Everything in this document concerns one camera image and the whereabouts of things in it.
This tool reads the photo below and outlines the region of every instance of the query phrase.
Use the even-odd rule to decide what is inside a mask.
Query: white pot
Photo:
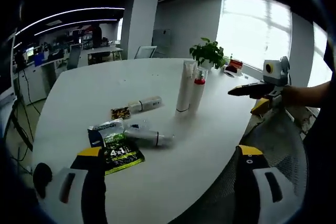
[[[202,68],[205,68],[207,70],[211,70],[214,66],[214,63],[210,63],[209,60],[205,60],[202,64],[201,64],[201,67]]]

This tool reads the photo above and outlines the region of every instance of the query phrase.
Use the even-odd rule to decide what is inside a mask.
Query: white tube
[[[185,114],[189,108],[190,97],[193,88],[193,74],[196,68],[195,61],[183,62],[183,72],[181,76],[180,91],[177,98],[176,115]]]
[[[124,132],[126,137],[137,138],[138,141],[146,141],[152,146],[170,146],[174,135],[162,135],[158,131],[138,130],[128,128]]]

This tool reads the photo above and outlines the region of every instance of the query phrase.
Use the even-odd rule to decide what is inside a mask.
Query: green plant
[[[207,38],[201,38],[205,41],[205,45],[195,45],[190,48],[189,52],[193,56],[194,60],[197,60],[198,65],[201,65],[205,60],[209,60],[210,63],[215,65],[218,69],[225,63],[223,48],[218,47],[218,42],[210,42]]]

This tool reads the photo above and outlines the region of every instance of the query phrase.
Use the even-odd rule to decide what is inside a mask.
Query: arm
[[[308,106],[320,108],[328,94],[330,82],[312,88],[284,87],[281,95],[285,106]]]

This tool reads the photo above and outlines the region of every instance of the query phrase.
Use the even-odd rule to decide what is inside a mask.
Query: potted plant
[[[213,66],[218,69],[225,63],[223,48],[218,47],[218,42],[210,42],[207,38],[201,38],[205,45],[195,45],[190,48],[189,52],[198,65],[210,70]]]

